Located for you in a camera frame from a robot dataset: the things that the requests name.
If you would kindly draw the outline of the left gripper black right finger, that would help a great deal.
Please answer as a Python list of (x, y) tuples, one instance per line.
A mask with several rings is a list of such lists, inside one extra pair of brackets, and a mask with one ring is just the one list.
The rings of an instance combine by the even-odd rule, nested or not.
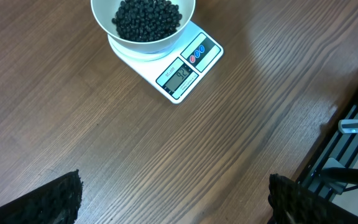
[(289, 178), (271, 174), (268, 202), (276, 224), (358, 224), (358, 216), (317, 196)]

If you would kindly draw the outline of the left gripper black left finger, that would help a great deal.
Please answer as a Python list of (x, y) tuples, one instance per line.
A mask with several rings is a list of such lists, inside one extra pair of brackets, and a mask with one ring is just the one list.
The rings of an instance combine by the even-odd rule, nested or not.
[(79, 170), (59, 178), (0, 207), (0, 223), (74, 223), (81, 207), (83, 182)]

